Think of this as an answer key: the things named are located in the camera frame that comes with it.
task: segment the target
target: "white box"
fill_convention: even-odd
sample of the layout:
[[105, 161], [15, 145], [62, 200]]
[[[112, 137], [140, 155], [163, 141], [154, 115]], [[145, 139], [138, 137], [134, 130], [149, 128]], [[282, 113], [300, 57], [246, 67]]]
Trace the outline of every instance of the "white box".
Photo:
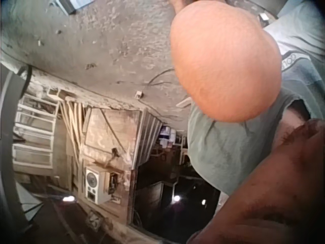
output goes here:
[[86, 167], [86, 198], [99, 205], [109, 201], [112, 194], [109, 194], [111, 173], [99, 166]]

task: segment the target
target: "skin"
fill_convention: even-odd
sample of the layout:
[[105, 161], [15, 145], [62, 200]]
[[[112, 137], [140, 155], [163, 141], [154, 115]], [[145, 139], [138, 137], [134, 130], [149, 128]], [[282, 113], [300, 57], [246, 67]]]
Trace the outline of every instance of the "skin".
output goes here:
[[181, 11], [175, 4], [175, 72], [200, 109], [223, 122], [243, 122], [268, 109], [281, 87], [281, 55], [256, 18], [216, 1]]
[[[178, 1], [178, 12], [180, 6], [186, 3]], [[295, 101], [283, 114], [271, 154], [188, 243], [309, 243], [324, 224], [324, 166], [325, 121], [310, 120]]]

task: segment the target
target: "cable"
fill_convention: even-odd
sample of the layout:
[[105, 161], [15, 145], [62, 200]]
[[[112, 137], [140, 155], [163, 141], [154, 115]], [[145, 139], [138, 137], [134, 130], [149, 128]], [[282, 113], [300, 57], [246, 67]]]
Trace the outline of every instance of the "cable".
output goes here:
[[167, 70], [164, 70], [162, 71], [161, 73], [157, 74], [155, 77], [153, 77], [148, 83], [145, 83], [144, 85], [145, 86], [154, 86], [154, 85], [161, 85], [163, 83], [167, 83], [167, 82], [161, 82], [161, 83], [158, 83], [158, 84], [154, 84], [154, 85], [151, 85], [151, 83], [157, 79], [160, 75], [163, 75], [164, 73], [167, 73], [167, 72], [170, 72], [170, 71], [174, 71], [175, 69], [167, 69]]
[[[24, 64], [26, 63], [26, 62], [24, 62], [24, 61], [19, 60], [18, 58], [13, 57], [12, 55], [8, 54], [8, 53], [7, 53], [6, 51], [4, 51], [2, 48], [0, 48], [0, 49], [1, 49], [1, 51], [2, 51], [4, 54], [6, 54], [7, 56], [9, 56], [10, 58], [12, 58], [12, 59], [14, 59], [14, 60], [16, 60], [16, 61], [18, 61], [18, 62], [24, 63]], [[36, 70], [42, 71], [42, 72], [44, 72], [44, 73], [47, 73], [47, 74], [49, 74], [49, 75], [51, 75], [51, 76], [53, 76], [53, 77], [55, 77], [55, 78], [58, 78], [58, 79], [64, 80], [64, 81], [66, 81], [66, 82], [68, 82], [68, 83], [70, 83], [70, 84], [73, 84], [73, 85], [75, 85], [75, 86], [77, 86], [77, 87], [79, 87], [79, 88], [81, 88], [81, 89], [84, 89], [84, 90], [86, 90], [86, 91], [88, 91], [88, 92], [94, 93], [94, 94], [99, 95], [99, 96], [102, 96], [102, 97], [104, 97], [104, 98], [112, 99], [112, 100], [114, 100], [114, 101], [116, 101], [116, 102], [119, 102], [119, 103], [128, 104], [128, 103], [125, 103], [125, 102], [119, 101], [119, 100], [117, 100], [117, 99], [111, 98], [111, 97], [109, 97], [109, 96], [105, 96], [105, 95], [100, 94], [100, 93], [97, 93], [97, 92], [95, 92], [95, 91], [92, 91], [92, 90], [86, 89], [86, 88], [84, 88], [84, 87], [78, 85], [78, 84], [75, 83], [75, 82], [72, 82], [72, 81], [68, 81], [68, 80], [62, 79], [62, 78], [60, 78], [60, 77], [58, 77], [58, 76], [55, 76], [55, 75], [53, 75], [53, 74], [51, 74], [51, 73], [49, 73], [49, 72], [47, 72], [47, 71], [44, 71], [44, 70], [42, 70], [42, 69], [40, 69], [40, 68], [35, 67], [35, 66], [33, 66], [33, 65], [29, 65], [29, 66], [32, 67], [32, 68], [34, 68], [34, 69], [36, 69]], [[161, 85], [161, 84], [163, 84], [163, 83], [171, 83], [171, 82], [160, 82], [160, 83], [158, 83], [158, 84], [151, 84], [151, 83], [152, 83], [156, 78], [158, 78], [160, 75], [163, 75], [163, 74], [165, 74], [165, 73], [167, 73], [167, 72], [171, 72], [171, 71], [174, 71], [174, 70], [175, 70], [175, 69], [167, 69], [167, 70], [164, 70], [164, 71], [162, 71], [161, 73], [159, 73], [159, 74], [157, 74], [156, 76], [154, 76], [154, 77], [153, 77], [153, 78], [152, 78], [148, 83], [145, 83], [145, 84], [143, 84], [143, 85], [144, 85], [144, 86], [156, 86], [156, 85]], [[173, 120], [173, 121], [176, 121], [176, 122], [181, 122], [181, 121], [183, 121], [183, 119], [172, 119], [173, 117], [178, 117], [178, 116], [176, 116], [176, 115], [161, 115], [161, 114], [160, 114], [160, 113], [159, 113], [155, 108], [153, 108], [152, 106], [150, 106], [150, 105], [148, 105], [148, 104], [146, 104], [146, 103], [144, 103], [144, 102], [142, 102], [142, 101], [140, 101], [140, 100], [139, 100], [139, 102], [142, 103], [143, 105], [145, 105], [145, 106], [151, 108], [152, 110], [154, 110], [154, 111], [159, 115], [158, 117], [161, 117], [161, 118], [167, 118], [167, 119], [170, 119], [170, 120]]]

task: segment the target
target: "light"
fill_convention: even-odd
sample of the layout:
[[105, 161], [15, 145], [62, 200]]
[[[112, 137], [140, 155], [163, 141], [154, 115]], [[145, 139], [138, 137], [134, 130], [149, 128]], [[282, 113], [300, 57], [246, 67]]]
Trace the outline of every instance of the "light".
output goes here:
[[63, 202], [73, 202], [73, 201], [75, 201], [74, 196], [68, 196], [63, 198]]
[[181, 200], [181, 197], [180, 196], [175, 196], [174, 197], [174, 202], [179, 202], [179, 200]]

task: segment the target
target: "gray t-shirt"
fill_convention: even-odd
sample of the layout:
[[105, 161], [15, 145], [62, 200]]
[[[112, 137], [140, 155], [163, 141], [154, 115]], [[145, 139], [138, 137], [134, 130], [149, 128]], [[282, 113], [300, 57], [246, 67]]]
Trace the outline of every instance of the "gray t-shirt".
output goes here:
[[324, 67], [297, 51], [282, 58], [282, 85], [274, 104], [245, 123], [222, 123], [193, 104], [188, 122], [188, 155], [194, 169], [230, 195], [271, 152], [284, 110], [303, 100], [311, 118], [325, 118]]

